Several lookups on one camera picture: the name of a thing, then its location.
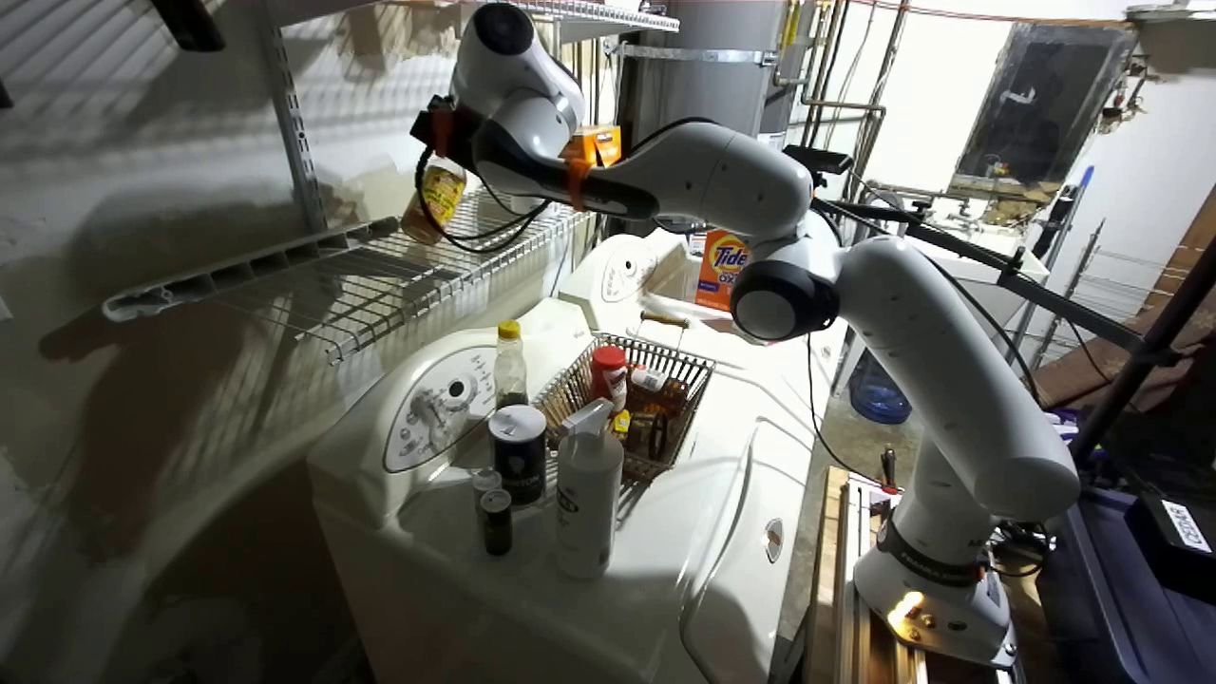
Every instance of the white bottle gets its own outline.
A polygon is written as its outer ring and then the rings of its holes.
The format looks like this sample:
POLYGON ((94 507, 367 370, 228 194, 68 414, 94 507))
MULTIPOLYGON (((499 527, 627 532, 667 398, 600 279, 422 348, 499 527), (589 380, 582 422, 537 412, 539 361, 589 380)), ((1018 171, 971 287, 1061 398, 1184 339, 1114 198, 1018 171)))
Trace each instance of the white bottle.
POLYGON ((570 414, 560 446, 560 574, 600 578, 617 536, 622 448, 607 434, 613 404, 570 414))
POLYGON ((493 408, 529 404, 529 361, 520 343, 520 323, 499 323, 499 353, 493 353, 493 408))

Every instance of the wire dish rack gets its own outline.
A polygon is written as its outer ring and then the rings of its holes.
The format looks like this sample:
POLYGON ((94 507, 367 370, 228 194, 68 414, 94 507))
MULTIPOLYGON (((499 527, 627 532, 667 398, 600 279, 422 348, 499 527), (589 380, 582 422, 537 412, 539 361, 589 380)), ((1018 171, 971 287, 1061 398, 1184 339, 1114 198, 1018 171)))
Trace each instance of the wire dish rack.
MULTIPOLYGON (((694 419, 694 408, 715 377, 715 366, 690 353, 681 353, 674 344, 622 339, 622 334, 600 334, 596 344, 618 344, 627 348, 631 370, 650 370, 665 380, 676 404, 650 404, 642 393, 631 388, 631 434, 622 438, 622 502, 633 502, 662 470, 667 470, 683 448, 688 426, 694 419)), ((542 394, 539 412, 547 422, 562 426, 567 414, 585 408, 585 385, 582 372, 593 357, 589 344, 542 394)))

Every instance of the spray bottle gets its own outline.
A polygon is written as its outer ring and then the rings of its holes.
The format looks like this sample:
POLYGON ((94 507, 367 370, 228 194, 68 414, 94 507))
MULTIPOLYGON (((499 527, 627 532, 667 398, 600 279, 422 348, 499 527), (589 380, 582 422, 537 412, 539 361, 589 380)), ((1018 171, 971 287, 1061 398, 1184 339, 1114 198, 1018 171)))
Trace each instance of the spray bottle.
POLYGON ((596 398, 562 422, 560 446, 560 574, 600 578, 613 553, 622 448, 607 434, 617 408, 596 398))

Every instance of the dish drying rack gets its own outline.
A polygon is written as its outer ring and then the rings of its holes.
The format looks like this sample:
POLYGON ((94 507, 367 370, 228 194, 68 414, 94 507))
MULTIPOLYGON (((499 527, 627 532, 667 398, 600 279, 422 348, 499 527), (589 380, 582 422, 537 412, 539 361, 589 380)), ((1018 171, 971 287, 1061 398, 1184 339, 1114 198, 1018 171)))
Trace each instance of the dish drying rack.
POLYGON ((690 357, 683 348, 662 344, 662 343, 642 343, 642 339, 622 339, 622 334, 600 334, 542 394, 539 412, 547 414, 550 426, 562 426, 567 414, 585 408, 582 394, 582 370, 589 366, 596 344, 618 344, 627 348, 631 370, 645 366, 650 372, 665 377, 683 393, 681 412, 655 419, 650 426, 642 414, 633 414, 631 431, 658 431, 658 448, 638 448, 627 438, 622 448, 622 502, 633 502, 662 470, 667 470, 683 448, 683 438, 690 431, 690 419, 698 412, 698 398, 715 377, 715 366, 708 357, 690 357))

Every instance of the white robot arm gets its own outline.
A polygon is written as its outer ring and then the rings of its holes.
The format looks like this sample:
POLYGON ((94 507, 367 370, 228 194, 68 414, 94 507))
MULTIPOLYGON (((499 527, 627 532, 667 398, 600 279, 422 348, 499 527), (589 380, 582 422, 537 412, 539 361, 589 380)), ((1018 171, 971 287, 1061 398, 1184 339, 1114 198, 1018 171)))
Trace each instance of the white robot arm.
POLYGON ((529 14, 486 5, 462 35, 452 97, 437 97, 414 137, 500 198, 745 233, 757 262, 728 313, 761 343, 851 318, 927 426, 912 486, 881 545, 855 566, 855 590, 905 642, 1006 660, 1012 616, 983 570, 983 545, 997 521, 1063 513, 1079 477, 956 291, 905 241, 810 255, 810 171, 752 137, 681 123, 617 166, 574 179, 562 147, 579 124, 579 84, 537 47, 529 14))

